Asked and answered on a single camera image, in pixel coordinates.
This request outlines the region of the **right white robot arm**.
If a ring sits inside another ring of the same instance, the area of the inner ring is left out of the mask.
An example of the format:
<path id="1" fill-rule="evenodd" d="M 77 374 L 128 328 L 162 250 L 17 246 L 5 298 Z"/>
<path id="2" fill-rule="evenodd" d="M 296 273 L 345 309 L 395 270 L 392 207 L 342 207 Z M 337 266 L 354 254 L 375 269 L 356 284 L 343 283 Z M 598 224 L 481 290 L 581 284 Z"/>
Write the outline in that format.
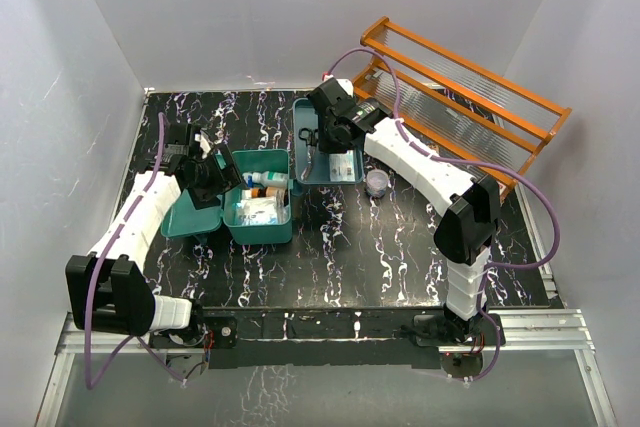
<path id="1" fill-rule="evenodd" d="M 360 150 L 399 174 L 434 207 L 440 223 L 433 239 L 448 267 L 446 332 L 457 343 L 471 342 L 482 329 L 483 276 L 500 210 L 497 182 L 438 161 L 414 135 L 399 132 L 388 107 L 373 97 L 358 101 L 347 79 L 325 75 L 307 100 L 317 117 L 319 153 Z"/>

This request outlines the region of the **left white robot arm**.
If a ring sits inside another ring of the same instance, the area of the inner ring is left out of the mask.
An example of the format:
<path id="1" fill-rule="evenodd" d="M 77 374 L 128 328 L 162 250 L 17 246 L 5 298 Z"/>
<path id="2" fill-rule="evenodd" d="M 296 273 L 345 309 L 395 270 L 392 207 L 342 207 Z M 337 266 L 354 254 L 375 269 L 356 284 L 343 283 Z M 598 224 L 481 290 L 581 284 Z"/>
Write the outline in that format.
<path id="1" fill-rule="evenodd" d="M 134 166 L 134 183 L 107 232 L 65 276 L 77 328 L 129 336 L 171 330 L 186 346 L 200 343 L 207 323 L 191 301 L 156 295 L 144 263 L 170 208 L 187 197 L 197 210 L 214 208 L 243 178 L 228 146 L 198 125 L 162 127 L 158 149 Z"/>

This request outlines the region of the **orange cap medicine bottle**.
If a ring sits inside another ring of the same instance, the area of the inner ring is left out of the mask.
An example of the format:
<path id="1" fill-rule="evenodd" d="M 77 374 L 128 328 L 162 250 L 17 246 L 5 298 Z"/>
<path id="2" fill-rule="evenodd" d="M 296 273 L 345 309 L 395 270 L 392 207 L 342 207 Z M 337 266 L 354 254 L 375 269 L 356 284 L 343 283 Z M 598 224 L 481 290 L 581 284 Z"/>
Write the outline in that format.
<path id="1" fill-rule="evenodd" d="M 253 187 L 250 189 L 252 198 L 269 198 L 274 197 L 283 203 L 288 202 L 288 190 L 280 187 Z"/>

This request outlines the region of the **aluminium frame rail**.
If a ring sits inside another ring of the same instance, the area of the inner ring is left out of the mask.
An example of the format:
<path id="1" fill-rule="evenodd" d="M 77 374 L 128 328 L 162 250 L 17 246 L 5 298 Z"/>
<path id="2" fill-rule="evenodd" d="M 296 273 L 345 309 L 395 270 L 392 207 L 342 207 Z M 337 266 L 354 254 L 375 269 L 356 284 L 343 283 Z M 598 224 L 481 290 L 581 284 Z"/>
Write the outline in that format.
<path id="1" fill-rule="evenodd" d="M 612 426 L 616 422 L 577 310 L 505 310 L 505 345 L 485 348 L 488 374 L 469 383 L 462 349 L 373 341 L 239 344 L 156 355 L 100 334 L 101 383 L 83 381 L 83 336 L 66 323 L 40 426 Z"/>

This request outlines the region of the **blue white bandage packet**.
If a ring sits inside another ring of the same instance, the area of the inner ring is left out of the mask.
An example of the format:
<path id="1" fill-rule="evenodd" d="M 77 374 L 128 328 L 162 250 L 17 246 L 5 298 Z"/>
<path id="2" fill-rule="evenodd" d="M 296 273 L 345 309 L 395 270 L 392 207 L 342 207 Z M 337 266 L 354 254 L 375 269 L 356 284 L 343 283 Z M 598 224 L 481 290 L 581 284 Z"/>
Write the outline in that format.
<path id="1" fill-rule="evenodd" d="M 240 226 L 277 225 L 285 220 L 283 207 L 274 197 L 242 199 L 233 212 L 234 222 Z"/>

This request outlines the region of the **blue white mask packet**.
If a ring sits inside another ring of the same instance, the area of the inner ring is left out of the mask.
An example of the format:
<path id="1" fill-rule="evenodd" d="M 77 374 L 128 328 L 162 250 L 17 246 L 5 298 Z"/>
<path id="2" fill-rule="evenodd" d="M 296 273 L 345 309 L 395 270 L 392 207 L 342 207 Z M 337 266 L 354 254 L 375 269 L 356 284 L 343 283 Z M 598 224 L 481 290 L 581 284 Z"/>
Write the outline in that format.
<path id="1" fill-rule="evenodd" d="M 329 178 L 331 182 L 354 182 L 354 152 L 329 155 Z"/>

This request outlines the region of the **clear round plastic jar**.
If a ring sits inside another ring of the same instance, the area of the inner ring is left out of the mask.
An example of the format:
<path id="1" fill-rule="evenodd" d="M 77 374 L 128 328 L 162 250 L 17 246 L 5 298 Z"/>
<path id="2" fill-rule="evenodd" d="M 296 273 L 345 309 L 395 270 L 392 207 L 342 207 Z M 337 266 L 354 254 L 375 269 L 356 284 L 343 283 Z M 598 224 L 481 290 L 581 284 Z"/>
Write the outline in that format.
<path id="1" fill-rule="evenodd" d="M 366 192 L 371 198 L 382 198 L 389 187 L 389 176 L 381 169 L 370 170 L 365 177 Z"/>

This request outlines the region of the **white green medicine bottle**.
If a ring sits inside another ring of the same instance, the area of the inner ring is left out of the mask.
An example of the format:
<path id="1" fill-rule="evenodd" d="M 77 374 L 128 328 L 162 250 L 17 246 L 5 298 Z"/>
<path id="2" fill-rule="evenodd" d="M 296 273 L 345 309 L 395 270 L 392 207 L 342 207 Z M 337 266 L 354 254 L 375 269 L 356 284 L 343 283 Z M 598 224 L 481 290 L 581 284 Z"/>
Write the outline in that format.
<path id="1" fill-rule="evenodd" d="M 242 176 L 249 187 L 259 185 L 286 189 L 289 185 L 289 176 L 281 172 L 245 172 Z"/>

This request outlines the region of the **orange wooden shelf rack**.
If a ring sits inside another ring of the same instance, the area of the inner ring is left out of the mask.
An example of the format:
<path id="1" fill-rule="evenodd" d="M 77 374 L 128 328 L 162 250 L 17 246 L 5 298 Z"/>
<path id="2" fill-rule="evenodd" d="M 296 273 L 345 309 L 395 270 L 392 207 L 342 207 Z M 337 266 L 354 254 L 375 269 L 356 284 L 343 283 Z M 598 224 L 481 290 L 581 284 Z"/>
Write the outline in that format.
<path id="1" fill-rule="evenodd" d="M 526 173 L 571 114 L 383 17 L 364 31 L 375 56 L 355 93 L 396 107 L 439 152 Z"/>

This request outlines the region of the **green medicine kit box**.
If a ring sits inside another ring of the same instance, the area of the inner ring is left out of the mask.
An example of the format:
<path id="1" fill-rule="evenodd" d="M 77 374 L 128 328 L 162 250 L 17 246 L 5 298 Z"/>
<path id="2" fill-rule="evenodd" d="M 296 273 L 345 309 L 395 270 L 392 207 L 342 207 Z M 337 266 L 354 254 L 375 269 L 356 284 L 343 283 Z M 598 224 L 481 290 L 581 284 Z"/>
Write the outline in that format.
<path id="1" fill-rule="evenodd" d="M 239 150 L 233 153 L 238 170 L 249 174 L 250 188 L 236 187 L 219 197 L 214 207 L 197 209 L 183 193 L 161 224 L 166 238 L 201 236 L 225 226 L 240 245 L 284 244 L 293 236 L 289 194 L 289 152 L 284 149 Z"/>

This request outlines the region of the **black front base bar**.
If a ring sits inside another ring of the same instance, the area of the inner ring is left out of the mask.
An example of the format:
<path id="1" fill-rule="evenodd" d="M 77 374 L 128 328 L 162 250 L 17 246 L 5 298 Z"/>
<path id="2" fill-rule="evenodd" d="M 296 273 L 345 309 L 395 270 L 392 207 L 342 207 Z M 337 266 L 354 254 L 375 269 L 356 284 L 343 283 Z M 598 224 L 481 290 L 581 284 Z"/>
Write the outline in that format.
<path id="1" fill-rule="evenodd" d="M 443 307 L 200 308 L 190 326 L 151 336 L 167 353 L 195 351 L 211 369 L 257 366 L 440 367 L 440 352 L 504 346 L 500 317 L 459 321 Z"/>

